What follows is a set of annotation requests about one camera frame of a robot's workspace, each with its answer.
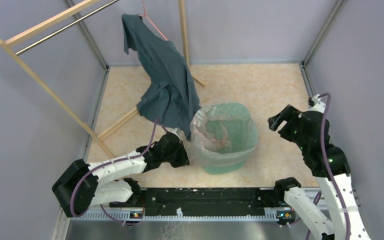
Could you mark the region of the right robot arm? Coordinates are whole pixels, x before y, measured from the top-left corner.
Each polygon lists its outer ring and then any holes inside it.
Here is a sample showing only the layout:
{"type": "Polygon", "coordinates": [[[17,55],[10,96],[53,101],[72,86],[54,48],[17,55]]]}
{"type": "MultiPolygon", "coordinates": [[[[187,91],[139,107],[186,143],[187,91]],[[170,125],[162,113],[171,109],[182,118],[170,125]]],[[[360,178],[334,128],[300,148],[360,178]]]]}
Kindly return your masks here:
{"type": "Polygon", "coordinates": [[[329,142],[326,109],[322,102],[307,111],[287,105],[267,122],[270,130],[301,150],[305,165],[319,184],[329,215],[318,209],[293,177],[275,182],[273,200],[279,206],[291,206],[316,240],[369,240],[346,155],[329,142]]]}

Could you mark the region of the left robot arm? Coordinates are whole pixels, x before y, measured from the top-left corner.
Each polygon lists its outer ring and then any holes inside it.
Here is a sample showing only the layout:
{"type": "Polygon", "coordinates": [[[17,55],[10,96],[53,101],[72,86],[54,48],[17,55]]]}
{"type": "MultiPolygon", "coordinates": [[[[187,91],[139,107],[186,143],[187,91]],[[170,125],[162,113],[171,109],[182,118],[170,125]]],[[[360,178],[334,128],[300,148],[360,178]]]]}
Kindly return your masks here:
{"type": "Polygon", "coordinates": [[[140,186],[129,176],[155,170],[163,163],[172,168],[190,163],[183,142],[173,132],[118,158],[92,163],[75,160],[51,189],[68,218],[80,217],[97,205],[134,207],[140,202],[140,186]]]}

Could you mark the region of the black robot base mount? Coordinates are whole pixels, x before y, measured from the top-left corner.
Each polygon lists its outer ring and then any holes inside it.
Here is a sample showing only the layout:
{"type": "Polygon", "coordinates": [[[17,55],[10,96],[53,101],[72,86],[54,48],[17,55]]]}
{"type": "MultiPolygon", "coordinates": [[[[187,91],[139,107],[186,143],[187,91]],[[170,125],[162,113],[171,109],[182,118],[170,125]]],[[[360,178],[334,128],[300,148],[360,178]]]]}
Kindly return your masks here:
{"type": "Polygon", "coordinates": [[[138,208],[150,216],[263,216],[276,210],[277,218],[292,219],[296,212],[272,188],[156,188],[135,191],[126,202],[110,202],[110,208],[138,208]]]}

